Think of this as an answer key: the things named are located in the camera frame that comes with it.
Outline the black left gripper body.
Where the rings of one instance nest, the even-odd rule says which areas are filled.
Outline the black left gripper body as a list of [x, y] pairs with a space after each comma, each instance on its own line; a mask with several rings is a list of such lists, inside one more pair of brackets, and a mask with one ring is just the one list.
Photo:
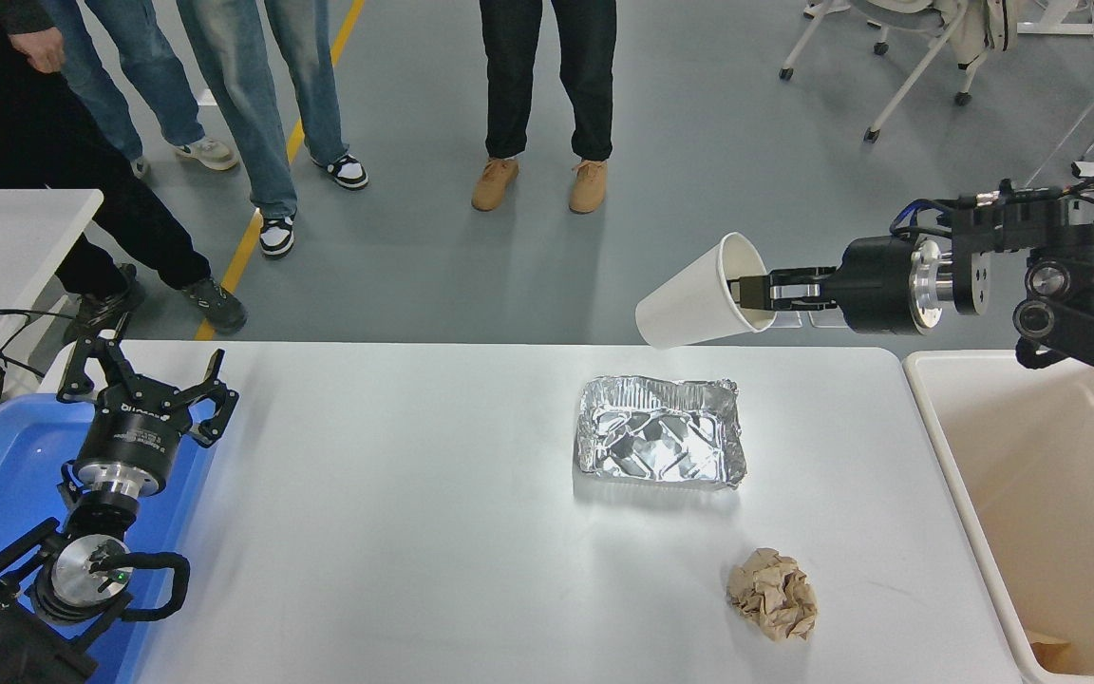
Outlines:
[[94, 420], [70, 468], [77, 482], [168, 484], [181, 436], [191, 427], [190, 411], [187, 404], [179, 405], [178, 394], [165, 384], [101, 390]]

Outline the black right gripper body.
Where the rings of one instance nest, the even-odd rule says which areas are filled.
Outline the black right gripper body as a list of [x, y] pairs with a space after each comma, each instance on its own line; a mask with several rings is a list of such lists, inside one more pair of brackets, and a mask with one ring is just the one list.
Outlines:
[[915, 336], [911, 291], [915, 243], [903, 237], [860, 237], [833, 273], [833, 300], [856, 333]]

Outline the person's hand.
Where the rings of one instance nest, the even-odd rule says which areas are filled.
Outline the person's hand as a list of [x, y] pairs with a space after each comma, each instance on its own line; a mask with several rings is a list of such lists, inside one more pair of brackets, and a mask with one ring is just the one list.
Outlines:
[[53, 74], [65, 68], [65, 35], [58, 28], [13, 33], [8, 38], [14, 50], [22, 53], [36, 72]]

